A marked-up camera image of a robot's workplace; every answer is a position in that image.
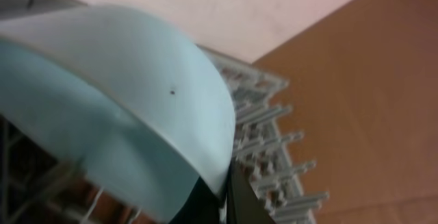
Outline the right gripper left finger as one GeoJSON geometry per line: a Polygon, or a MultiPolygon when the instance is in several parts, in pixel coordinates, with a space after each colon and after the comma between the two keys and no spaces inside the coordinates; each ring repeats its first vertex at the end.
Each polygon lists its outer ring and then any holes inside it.
{"type": "Polygon", "coordinates": [[[199,178],[188,200],[169,224],[219,224],[219,208],[219,199],[199,178]]]}

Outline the light blue bowl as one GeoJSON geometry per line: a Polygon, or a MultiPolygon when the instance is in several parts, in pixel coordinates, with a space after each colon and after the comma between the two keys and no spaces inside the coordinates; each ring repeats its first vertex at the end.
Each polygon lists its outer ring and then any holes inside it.
{"type": "Polygon", "coordinates": [[[118,5],[1,22],[1,114],[115,198],[167,223],[196,182],[222,193],[235,110],[182,32],[118,5]]]}

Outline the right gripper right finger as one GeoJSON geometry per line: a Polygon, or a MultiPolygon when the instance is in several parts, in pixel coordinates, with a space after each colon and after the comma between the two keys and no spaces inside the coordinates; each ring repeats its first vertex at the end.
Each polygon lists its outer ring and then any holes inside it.
{"type": "Polygon", "coordinates": [[[234,161],[227,178],[227,224],[275,224],[234,161]]]}

